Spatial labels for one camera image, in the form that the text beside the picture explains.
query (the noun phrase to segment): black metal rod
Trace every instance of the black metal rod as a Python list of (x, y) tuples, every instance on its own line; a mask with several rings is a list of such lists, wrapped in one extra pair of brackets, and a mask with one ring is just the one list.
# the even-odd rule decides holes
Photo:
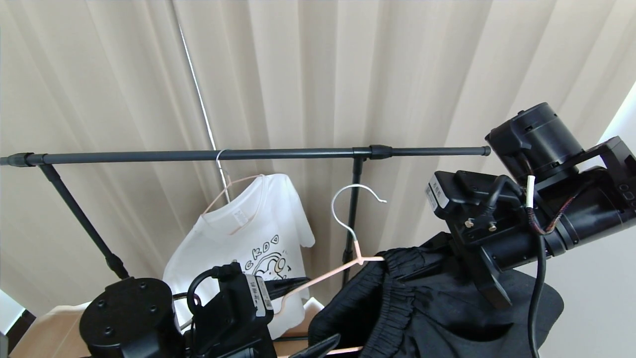
[[(0, 158), (0, 165), (38, 166), (42, 164), (79, 164), (112, 162), (171, 162), (213, 161), (218, 150), (180, 150), (172, 152), (102, 152), (68, 154), (20, 153)], [(312, 149), (243, 149), (224, 150), (219, 159), (241, 161), (249, 159), (312, 159), (312, 158), (367, 158), (383, 159), (391, 156), (426, 155), (488, 155), (490, 147), (466, 148), (391, 148), (370, 146), (359, 148)]]
[(126, 271), (126, 269), (124, 268), (123, 262), (108, 248), (104, 240), (102, 240), (101, 236), (99, 236), (99, 233), (97, 233), (97, 230), (95, 230), (93, 224), (90, 223), (90, 220), (88, 219), (88, 217), (86, 217), (77, 201), (75, 201), (75, 198), (73, 198), (73, 195), (71, 194), (71, 192), (69, 192), (69, 189), (66, 187), (66, 185), (64, 185), (64, 182), (62, 181), (60, 175), (57, 173), (57, 170), (55, 170), (55, 168), (50, 164), (41, 165), (39, 166), (39, 168), (42, 169), (42, 172), (44, 173), (46, 178), (49, 179), (49, 181), (53, 184), (55, 190), (57, 190), (60, 196), (62, 196), (62, 199), (69, 207), (69, 209), (71, 209), (73, 215), (75, 215), (86, 233), (90, 236), (95, 245), (97, 245), (97, 248), (102, 252), (104, 257), (106, 258), (106, 264), (108, 265), (108, 267), (117, 274), (117, 277), (121, 279), (127, 278), (128, 271)]
[[(355, 158), (354, 159), (354, 168), (353, 168), (353, 178), (351, 183), (360, 184), (360, 180), (362, 178), (362, 166), (364, 164), (363, 158)], [(356, 216), (357, 216), (357, 202), (358, 195), (360, 194), (359, 187), (351, 188), (351, 197), (349, 198), (349, 222), (347, 225), (354, 230), (356, 226)], [(345, 246), (345, 251), (342, 253), (342, 263), (346, 264), (351, 261), (353, 257), (353, 244), (354, 237), (351, 235), (349, 231), (347, 231), (347, 244)], [(345, 269), (342, 271), (342, 287), (349, 281), (349, 269)]]

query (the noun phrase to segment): curtain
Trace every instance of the curtain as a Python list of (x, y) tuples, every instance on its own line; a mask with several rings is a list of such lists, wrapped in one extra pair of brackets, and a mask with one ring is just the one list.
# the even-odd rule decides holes
[[(134, 1), (0, 3), (3, 155), (210, 149), (181, 44), (219, 148), (482, 146), (547, 101), (584, 147), (636, 81), (636, 3)], [(340, 264), (329, 204), (350, 159), (224, 162), (233, 179), (288, 174), (316, 236), (311, 275)], [(163, 266), (220, 188), (214, 163), (58, 166), (131, 275)], [(434, 170), (504, 173), (496, 156), (368, 161), (363, 252), (443, 230)], [(37, 169), (2, 169), (1, 287), (34, 313), (94, 298), (115, 277)], [(240, 192), (233, 189), (235, 196)], [(341, 219), (348, 200), (337, 202)], [(339, 279), (318, 285), (323, 303)]]

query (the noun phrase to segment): horizontal rod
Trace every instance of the horizontal rod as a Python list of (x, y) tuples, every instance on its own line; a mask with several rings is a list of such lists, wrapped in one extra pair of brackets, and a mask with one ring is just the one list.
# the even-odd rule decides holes
[[(37, 166), (42, 164), (78, 164), (113, 162), (181, 162), (213, 161), (219, 150), (180, 150), (172, 152), (104, 152), (69, 154), (19, 153), (0, 158), (0, 165)], [(391, 148), (383, 145), (358, 148), (313, 149), (243, 149), (224, 150), (219, 156), (224, 161), (249, 159), (316, 159), (363, 158), (384, 159), (393, 156), (426, 155), (488, 155), (490, 147), (466, 148)]]

